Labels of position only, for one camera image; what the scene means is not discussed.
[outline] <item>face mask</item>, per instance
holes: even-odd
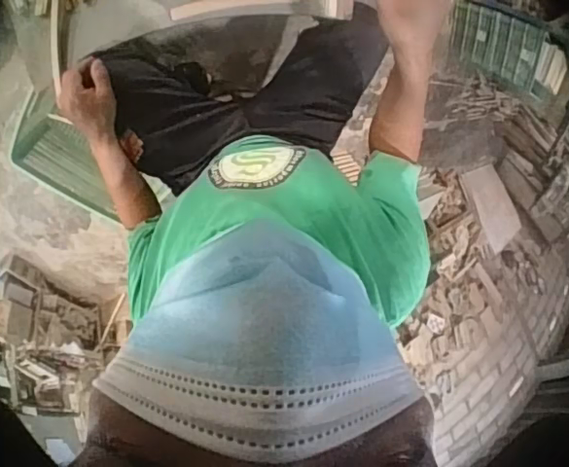
[[[265,222],[171,271],[94,385],[188,442],[273,464],[340,446],[422,397],[355,272]]]

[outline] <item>sleeve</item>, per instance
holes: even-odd
[[[416,307],[427,285],[429,242],[418,205],[417,186],[421,167],[380,152],[362,170],[358,193],[378,208],[384,264],[381,292],[385,319],[391,327],[401,324]]]
[[[128,233],[128,298],[133,323],[145,315],[150,305],[153,284],[149,259],[152,237],[159,216],[141,223]]]

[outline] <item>brick wall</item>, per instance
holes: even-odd
[[[569,279],[553,251],[539,259],[546,293],[538,296],[499,275],[503,332],[457,365],[458,383],[436,410],[434,451],[441,467],[471,466],[519,416],[535,388],[535,367],[558,345],[569,320]],[[501,274],[500,259],[487,265]]]

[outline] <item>man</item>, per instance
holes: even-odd
[[[59,107],[130,231],[135,323],[74,465],[435,465],[433,415],[389,327],[429,269],[415,162],[447,3],[358,4],[306,30],[242,103],[126,48],[65,73]],[[396,64],[356,189],[329,154],[386,38]]]

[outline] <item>green t-shirt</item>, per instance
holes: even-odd
[[[165,275],[253,220],[286,223],[351,267],[391,327],[420,300],[430,268],[416,197],[419,167],[375,154],[353,187],[320,152],[268,136],[234,142],[163,214],[128,237],[128,294],[137,322]]]

